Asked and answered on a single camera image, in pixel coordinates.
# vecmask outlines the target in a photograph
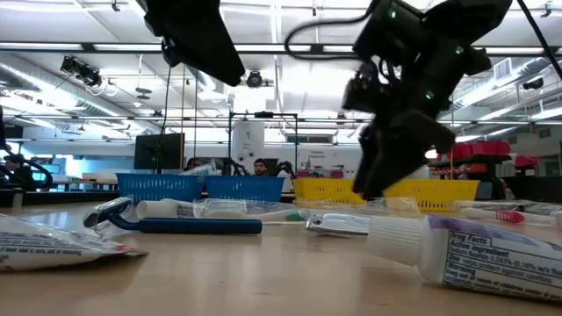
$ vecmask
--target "computer screen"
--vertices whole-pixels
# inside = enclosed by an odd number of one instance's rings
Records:
[[[134,168],[182,169],[184,139],[183,133],[164,134],[162,138],[160,135],[137,136],[134,146]]]

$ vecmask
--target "table surface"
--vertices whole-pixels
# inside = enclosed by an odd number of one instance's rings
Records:
[[[83,230],[92,204],[24,207],[19,215]],[[511,226],[561,243],[549,227]],[[415,268],[368,255],[365,238],[302,226],[260,236],[113,232],[146,250],[64,269],[0,274],[0,315],[560,315],[561,306],[446,289]]]

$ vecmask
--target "window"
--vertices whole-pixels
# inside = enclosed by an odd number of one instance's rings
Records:
[[[295,135],[288,134],[286,142],[294,143]],[[299,144],[332,144],[334,142],[334,135],[299,135]]]
[[[558,162],[545,162],[544,163],[545,176],[560,176],[560,165]]]
[[[551,137],[551,129],[550,128],[544,128],[541,130],[538,130],[538,138],[542,139],[542,138],[549,138]]]

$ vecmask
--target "drug facts label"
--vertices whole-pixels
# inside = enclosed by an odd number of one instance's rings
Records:
[[[449,231],[443,284],[562,300],[562,262],[514,250],[502,239]]]

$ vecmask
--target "white tank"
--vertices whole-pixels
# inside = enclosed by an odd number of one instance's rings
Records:
[[[232,131],[232,159],[250,173],[254,172],[254,160],[265,158],[264,127],[262,122],[240,122]]]

